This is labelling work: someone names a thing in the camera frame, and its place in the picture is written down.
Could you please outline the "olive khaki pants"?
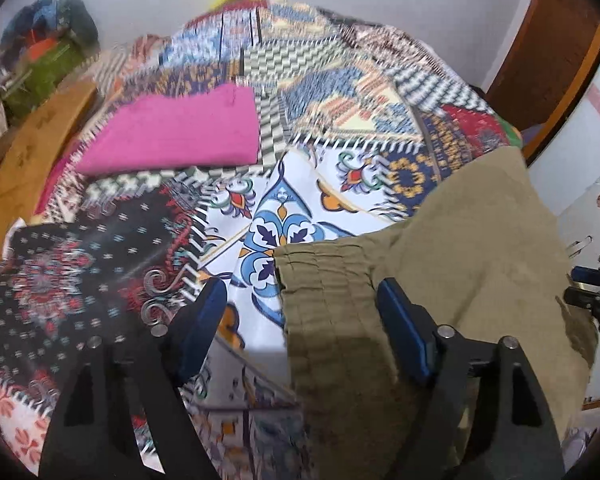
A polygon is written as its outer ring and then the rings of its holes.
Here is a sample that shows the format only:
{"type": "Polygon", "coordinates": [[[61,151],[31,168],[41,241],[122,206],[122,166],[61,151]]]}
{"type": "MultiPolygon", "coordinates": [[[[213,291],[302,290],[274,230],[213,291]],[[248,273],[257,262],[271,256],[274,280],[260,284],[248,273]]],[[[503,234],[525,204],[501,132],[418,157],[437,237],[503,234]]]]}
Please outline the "olive khaki pants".
{"type": "Polygon", "coordinates": [[[520,151],[383,230],[276,250],[294,386],[324,479],[559,479],[597,344],[520,151]]]}

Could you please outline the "wooden lap desk board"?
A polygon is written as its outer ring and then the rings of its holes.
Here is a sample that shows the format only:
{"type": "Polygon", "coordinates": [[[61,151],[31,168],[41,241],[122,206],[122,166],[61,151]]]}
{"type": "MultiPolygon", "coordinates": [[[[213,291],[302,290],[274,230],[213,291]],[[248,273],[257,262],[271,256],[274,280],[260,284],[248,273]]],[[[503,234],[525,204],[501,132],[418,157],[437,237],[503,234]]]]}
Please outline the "wooden lap desk board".
{"type": "Polygon", "coordinates": [[[0,260],[7,231],[34,215],[55,160],[96,96],[93,81],[76,82],[54,93],[18,129],[0,166],[0,260]]]}

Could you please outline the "pink folded cloth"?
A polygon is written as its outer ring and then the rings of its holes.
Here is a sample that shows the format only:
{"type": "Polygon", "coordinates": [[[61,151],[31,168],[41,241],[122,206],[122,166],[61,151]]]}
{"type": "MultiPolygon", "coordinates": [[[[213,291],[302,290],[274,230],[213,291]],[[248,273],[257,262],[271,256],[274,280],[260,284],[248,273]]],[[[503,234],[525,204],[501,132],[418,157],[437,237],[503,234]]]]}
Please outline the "pink folded cloth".
{"type": "Polygon", "coordinates": [[[250,166],[260,124],[253,90],[232,82],[193,96],[148,94],[119,108],[78,161],[87,177],[137,170],[250,166]]]}

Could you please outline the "wooden wardrobe with sliding door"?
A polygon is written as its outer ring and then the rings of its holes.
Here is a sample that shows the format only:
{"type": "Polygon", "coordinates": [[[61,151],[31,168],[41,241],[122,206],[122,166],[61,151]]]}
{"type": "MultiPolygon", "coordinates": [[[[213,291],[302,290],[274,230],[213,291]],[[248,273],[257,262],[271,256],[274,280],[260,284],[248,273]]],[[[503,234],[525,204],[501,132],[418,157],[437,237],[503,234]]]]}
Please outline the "wooden wardrobe with sliding door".
{"type": "Polygon", "coordinates": [[[486,92],[524,136],[539,196],[561,214],[600,177],[600,14],[590,0],[521,0],[486,92]]]}

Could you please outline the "patchwork patterned bed quilt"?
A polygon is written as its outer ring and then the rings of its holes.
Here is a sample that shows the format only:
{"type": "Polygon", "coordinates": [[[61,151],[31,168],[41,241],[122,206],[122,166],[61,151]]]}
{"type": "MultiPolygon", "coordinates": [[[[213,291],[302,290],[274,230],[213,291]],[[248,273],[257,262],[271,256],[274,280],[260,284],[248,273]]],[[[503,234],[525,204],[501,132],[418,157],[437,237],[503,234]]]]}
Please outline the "patchwork patterned bed quilt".
{"type": "Polygon", "coordinates": [[[191,21],[82,136],[62,176],[79,185],[73,203],[54,196],[51,222],[12,233],[0,271],[0,435],[10,463],[38,474],[62,388],[91,339],[120,344],[163,330],[218,278],[222,320],[201,371],[181,388],[193,426],[224,479],[312,478],[287,389],[274,252],[411,217],[452,172],[520,142],[399,29],[275,0],[191,21]],[[78,173],[122,106],[226,82],[253,90],[255,164],[78,173]]]}

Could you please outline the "green storage basket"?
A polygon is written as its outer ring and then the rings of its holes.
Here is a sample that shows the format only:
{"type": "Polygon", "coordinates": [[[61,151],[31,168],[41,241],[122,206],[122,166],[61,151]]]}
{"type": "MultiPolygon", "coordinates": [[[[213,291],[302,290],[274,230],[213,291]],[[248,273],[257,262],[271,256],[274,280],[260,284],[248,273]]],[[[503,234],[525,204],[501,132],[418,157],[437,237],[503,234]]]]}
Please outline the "green storage basket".
{"type": "Polygon", "coordinates": [[[8,122],[21,122],[84,60],[82,50],[71,39],[44,39],[28,47],[20,72],[1,92],[8,122]]]}

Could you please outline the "pile of blue clothes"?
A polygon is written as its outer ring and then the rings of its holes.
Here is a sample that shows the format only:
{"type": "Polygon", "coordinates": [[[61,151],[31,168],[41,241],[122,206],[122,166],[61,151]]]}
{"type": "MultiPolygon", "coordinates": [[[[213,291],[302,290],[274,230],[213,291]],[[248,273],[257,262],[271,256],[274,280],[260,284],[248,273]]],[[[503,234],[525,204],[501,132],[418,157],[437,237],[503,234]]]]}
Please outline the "pile of blue clothes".
{"type": "Polygon", "coordinates": [[[35,0],[23,6],[3,30],[0,47],[69,35],[81,47],[98,43],[98,29],[83,0],[35,0]]]}

